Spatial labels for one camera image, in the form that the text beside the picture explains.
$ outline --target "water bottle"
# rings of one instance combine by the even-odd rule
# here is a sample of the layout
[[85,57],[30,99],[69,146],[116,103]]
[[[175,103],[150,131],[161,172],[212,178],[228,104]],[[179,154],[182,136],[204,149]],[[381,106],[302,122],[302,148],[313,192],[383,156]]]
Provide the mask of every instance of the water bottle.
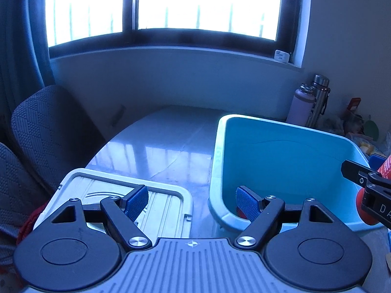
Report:
[[306,123],[306,127],[314,128],[320,115],[325,114],[327,107],[328,95],[330,88],[328,87],[330,80],[322,75],[315,75],[311,86],[314,87],[314,96],[316,101],[311,109],[310,117]]
[[305,126],[314,103],[314,88],[301,84],[293,95],[286,122],[292,125]]

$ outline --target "window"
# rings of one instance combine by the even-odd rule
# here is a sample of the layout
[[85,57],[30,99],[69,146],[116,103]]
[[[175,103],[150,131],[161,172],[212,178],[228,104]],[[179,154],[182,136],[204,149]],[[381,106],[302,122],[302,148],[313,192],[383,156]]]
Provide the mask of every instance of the window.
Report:
[[273,56],[293,52],[299,11],[300,0],[46,0],[46,26],[51,57],[144,45]]
[[281,0],[139,0],[138,28],[199,28],[275,40]]
[[45,0],[49,46],[122,31],[122,0]]

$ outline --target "light blue basin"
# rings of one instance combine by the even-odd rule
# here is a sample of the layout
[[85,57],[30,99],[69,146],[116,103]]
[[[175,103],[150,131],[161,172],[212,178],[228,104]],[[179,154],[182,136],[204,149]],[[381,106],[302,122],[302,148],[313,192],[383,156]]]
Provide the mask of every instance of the light blue basin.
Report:
[[[315,198],[354,231],[381,227],[359,218],[355,198],[360,187],[341,175],[345,160],[369,167],[361,150],[346,138],[243,115],[224,116],[217,129],[210,211],[224,229],[244,230],[250,222],[236,216],[235,191],[245,185],[287,204]],[[296,225],[284,224],[282,231]]]

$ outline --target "curtain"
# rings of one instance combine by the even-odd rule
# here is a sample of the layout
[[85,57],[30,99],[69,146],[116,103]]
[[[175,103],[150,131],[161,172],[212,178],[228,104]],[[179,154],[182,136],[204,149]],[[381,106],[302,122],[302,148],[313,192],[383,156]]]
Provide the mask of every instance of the curtain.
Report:
[[5,119],[23,100],[54,84],[45,23],[45,0],[0,0],[0,114]]

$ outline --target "window frame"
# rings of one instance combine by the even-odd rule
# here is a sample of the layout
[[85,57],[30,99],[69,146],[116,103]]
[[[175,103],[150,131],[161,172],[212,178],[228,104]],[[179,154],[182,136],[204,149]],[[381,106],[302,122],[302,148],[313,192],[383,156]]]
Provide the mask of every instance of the window frame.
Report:
[[122,32],[74,40],[49,48],[50,58],[132,46],[185,46],[244,52],[273,57],[276,50],[293,54],[301,0],[281,0],[276,40],[202,29],[149,28],[138,30],[138,0],[123,0]]

